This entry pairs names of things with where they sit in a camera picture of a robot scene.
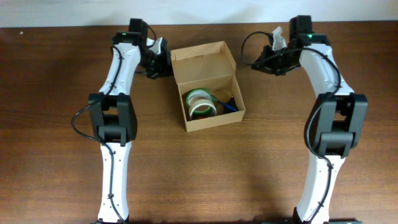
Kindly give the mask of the green tape roll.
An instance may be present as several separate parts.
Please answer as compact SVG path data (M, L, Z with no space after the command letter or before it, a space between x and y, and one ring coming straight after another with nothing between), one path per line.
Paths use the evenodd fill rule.
M188 95L187 95L187 99L186 99L186 103L187 103L187 108L188 108L188 99L191 96L204 96L204 97L212 97L210 92L206 89L202 89L202 88L197 88L192 90Z

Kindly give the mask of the white tape roll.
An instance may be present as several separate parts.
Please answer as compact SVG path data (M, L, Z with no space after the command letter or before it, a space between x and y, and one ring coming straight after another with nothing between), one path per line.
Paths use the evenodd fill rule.
M191 96L188 99L189 116L204 116L211 117L217 115L216 106L212 97Z

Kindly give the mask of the brown cardboard box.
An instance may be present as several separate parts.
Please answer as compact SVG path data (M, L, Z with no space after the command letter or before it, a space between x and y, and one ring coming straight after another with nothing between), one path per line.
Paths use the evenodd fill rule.
M246 108L236 78L236 62L226 42L213 42L171 51L171 63L177 84L186 132L198 131L243 120ZM202 88L222 102L236 108L233 112L215 99L217 115L205 119L190 119L187 95Z

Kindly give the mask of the blue ballpoint pen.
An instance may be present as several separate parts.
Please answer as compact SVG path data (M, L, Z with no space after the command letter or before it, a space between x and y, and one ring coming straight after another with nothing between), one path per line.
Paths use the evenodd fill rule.
M238 111L236 108L234 108L233 106L229 105L228 103L225 103L225 102L222 102L221 100L219 100L216 96L212 95L212 98L215 99L221 105L223 105L224 108L226 108L227 110L230 110L230 111L233 111L233 112Z

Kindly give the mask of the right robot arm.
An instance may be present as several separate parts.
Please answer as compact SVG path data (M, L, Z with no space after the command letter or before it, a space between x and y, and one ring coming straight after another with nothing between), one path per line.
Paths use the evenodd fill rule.
M281 27L267 36L270 44L251 68L275 76L302 68L316 96L303 132L309 151L307 177L288 223L332 223L333 188L350 151L358 145L368 100L345 82L327 35L313 31L311 16L291 18L288 41Z

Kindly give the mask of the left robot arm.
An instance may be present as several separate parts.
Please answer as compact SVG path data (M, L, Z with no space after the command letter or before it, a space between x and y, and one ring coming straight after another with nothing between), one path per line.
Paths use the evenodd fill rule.
M101 206L97 223L128 223L127 167L137 117L130 91L138 73L150 79L173 74L170 51L163 37L150 38L142 19L131 19L127 31L112 38L108 75L98 93L89 95L93 134L103 161Z

